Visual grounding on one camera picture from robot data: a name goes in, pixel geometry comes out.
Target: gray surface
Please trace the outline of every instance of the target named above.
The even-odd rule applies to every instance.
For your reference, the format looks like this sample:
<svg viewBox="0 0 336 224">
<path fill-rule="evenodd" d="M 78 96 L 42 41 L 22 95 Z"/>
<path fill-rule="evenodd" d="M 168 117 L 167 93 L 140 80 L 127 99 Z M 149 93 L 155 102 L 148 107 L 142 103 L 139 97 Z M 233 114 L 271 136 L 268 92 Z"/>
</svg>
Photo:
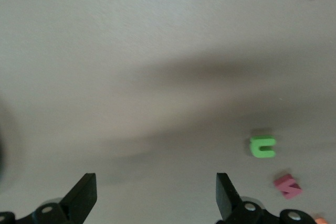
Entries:
<svg viewBox="0 0 336 224">
<path fill-rule="evenodd" d="M 336 0 L 0 0 L 0 210 L 96 172 L 87 223 L 214 223 L 215 174 L 334 213 Z M 271 133 L 277 156 L 251 156 Z M 273 179 L 291 172 L 303 194 Z"/>
</svg>

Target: orange object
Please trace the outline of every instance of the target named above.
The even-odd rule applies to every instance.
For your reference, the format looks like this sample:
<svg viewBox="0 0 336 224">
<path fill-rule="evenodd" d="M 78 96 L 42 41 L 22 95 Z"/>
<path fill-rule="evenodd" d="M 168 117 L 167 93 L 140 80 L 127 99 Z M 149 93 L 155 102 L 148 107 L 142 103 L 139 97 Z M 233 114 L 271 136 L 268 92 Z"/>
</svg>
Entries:
<svg viewBox="0 0 336 224">
<path fill-rule="evenodd" d="M 318 218 L 315 220 L 317 224 L 328 224 L 327 221 L 323 218 Z"/>
</svg>

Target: black object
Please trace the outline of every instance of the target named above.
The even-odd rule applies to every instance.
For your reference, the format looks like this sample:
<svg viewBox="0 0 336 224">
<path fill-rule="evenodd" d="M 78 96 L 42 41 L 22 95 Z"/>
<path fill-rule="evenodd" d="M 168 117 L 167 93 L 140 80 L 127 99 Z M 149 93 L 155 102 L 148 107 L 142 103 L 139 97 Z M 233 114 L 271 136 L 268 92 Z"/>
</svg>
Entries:
<svg viewBox="0 0 336 224">
<path fill-rule="evenodd" d="M 302 211 L 285 209 L 280 217 L 250 201 L 242 201 L 226 173 L 217 173 L 216 201 L 222 219 L 217 224 L 316 224 Z"/>
<path fill-rule="evenodd" d="M 0 224 L 82 224 L 96 201 L 96 175 L 86 173 L 60 203 L 44 204 L 19 220 L 12 212 L 0 212 Z"/>
</svg>

